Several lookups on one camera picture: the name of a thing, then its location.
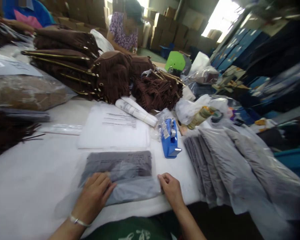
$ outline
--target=blue tape dispenser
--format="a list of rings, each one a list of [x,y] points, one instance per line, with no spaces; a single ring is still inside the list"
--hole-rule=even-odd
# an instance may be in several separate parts
[[[175,120],[166,119],[162,126],[161,142],[166,158],[176,158],[182,151],[178,148],[177,125]]]

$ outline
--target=brown fabric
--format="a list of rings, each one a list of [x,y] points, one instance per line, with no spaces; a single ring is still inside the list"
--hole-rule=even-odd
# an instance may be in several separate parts
[[[4,113],[0,113],[0,154],[27,140],[25,137],[31,136],[39,126],[31,121],[6,117]]]
[[[37,50],[22,54],[81,96],[114,104],[130,95],[131,57],[110,51],[95,58],[92,52],[98,54],[99,48],[92,34],[50,28],[37,30],[34,42]],[[83,44],[92,47],[91,52]]]
[[[42,77],[0,75],[0,105],[45,111],[70,100],[75,94],[47,73]]]
[[[89,58],[96,60],[99,57],[99,48],[96,39],[91,33],[78,32],[73,30],[36,29],[33,44],[36,49],[72,49],[84,53]]]
[[[132,56],[131,68],[133,74],[140,77],[144,71],[154,70],[153,64],[148,56]]]
[[[149,77],[135,79],[132,94],[136,102],[147,112],[152,109],[172,110],[182,97],[183,84],[180,79],[161,71],[152,72]]]

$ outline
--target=blue shirt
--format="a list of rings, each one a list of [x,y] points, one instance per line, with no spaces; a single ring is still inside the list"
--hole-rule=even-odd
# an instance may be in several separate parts
[[[19,0],[3,0],[2,3],[4,17],[7,19],[20,21],[34,28],[55,24],[46,7],[37,0],[27,0],[25,7],[19,6]]]

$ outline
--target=blue bin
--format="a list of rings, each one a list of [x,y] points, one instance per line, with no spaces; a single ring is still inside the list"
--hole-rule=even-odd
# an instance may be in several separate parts
[[[240,113],[241,119],[248,126],[254,124],[255,121],[257,121],[261,118],[261,116],[258,113],[256,113],[252,108],[241,107],[236,111],[237,111],[237,113]]]
[[[274,156],[300,177],[300,148],[275,153]]]
[[[170,43],[169,47],[164,47],[164,46],[160,46],[160,47],[161,47],[160,56],[163,57],[164,59],[168,59],[170,52],[173,51],[174,49],[174,44]]]

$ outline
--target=paper sheet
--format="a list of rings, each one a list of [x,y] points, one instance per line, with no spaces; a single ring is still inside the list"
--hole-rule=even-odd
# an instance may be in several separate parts
[[[78,148],[144,150],[150,146],[150,128],[143,121],[103,102],[91,108]]]
[[[0,54],[0,75],[22,74],[42,77],[42,74],[30,64]]]

